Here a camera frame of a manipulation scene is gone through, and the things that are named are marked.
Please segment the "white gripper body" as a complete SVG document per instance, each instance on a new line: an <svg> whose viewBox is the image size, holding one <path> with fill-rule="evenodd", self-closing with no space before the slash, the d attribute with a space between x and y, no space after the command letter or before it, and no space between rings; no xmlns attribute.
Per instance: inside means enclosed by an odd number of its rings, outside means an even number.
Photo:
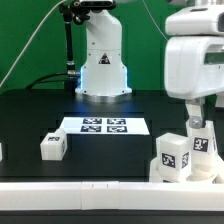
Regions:
<svg viewBox="0 0 224 224"><path fill-rule="evenodd" d="M207 53L221 53L224 38L171 38L165 50L164 85L173 98L195 99L224 91L224 62L206 64Z"/></svg>

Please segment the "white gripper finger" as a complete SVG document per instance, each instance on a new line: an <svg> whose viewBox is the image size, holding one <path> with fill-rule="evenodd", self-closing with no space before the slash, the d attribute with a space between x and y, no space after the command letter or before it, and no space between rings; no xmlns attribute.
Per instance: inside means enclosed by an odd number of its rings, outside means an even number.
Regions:
<svg viewBox="0 0 224 224"><path fill-rule="evenodd" d="M189 126L193 129L200 129L205 127L204 104L204 97L185 101L189 116Z"/></svg>

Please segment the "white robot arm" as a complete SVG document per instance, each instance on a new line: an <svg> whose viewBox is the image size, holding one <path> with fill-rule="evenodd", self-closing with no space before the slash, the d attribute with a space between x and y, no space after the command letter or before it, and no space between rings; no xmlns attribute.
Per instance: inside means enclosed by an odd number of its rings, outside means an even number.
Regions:
<svg viewBox="0 0 224 224"><path fill-rule="evenodd" d="M109 10L122 0L79 0L77 19L87 23L87 59L77 92L98 100L129 94L121 60L121 24ZM224 92L224 0L166 0L182 9L165 21L164 84L183 99L189 125L204 126L203 98Z"/></svg>

